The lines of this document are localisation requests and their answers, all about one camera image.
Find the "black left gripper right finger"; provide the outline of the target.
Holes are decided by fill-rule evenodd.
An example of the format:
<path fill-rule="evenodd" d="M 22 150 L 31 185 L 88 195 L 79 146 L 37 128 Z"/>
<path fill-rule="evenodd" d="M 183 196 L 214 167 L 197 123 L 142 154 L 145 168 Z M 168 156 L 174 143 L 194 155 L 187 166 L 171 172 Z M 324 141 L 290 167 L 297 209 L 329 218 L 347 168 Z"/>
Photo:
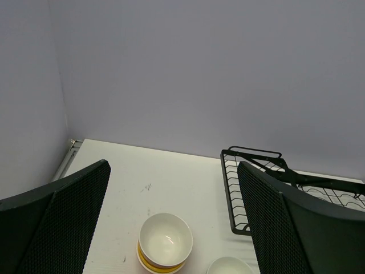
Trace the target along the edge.
<path fill-rule="evenodd" d="M 247 162 L 237 169 L 261 273 L 364 273 L 364 212 L 311 196 Z"/>

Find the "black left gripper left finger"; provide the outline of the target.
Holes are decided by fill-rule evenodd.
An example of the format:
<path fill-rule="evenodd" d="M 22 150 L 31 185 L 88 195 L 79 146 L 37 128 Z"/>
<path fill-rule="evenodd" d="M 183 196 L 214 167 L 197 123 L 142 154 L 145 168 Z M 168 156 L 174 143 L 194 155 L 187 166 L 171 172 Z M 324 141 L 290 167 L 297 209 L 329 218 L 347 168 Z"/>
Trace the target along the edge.
<path fill-rule="evenodd" d="M 106 160 L 1 200 L 1 273 L 82 273 L 110 179 Z"/>

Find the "plain white bowl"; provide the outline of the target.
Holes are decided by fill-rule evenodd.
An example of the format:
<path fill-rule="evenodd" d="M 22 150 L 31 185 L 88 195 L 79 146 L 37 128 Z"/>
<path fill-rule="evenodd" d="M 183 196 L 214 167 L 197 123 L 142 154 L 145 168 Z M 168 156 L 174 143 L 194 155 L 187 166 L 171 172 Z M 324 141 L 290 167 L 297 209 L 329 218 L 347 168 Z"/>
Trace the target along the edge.
<path fill-rule="evenodd" d="M 244 261 L 235 257 L 220 257 L 208 267 L 206 274 L 253 274 Z"/>

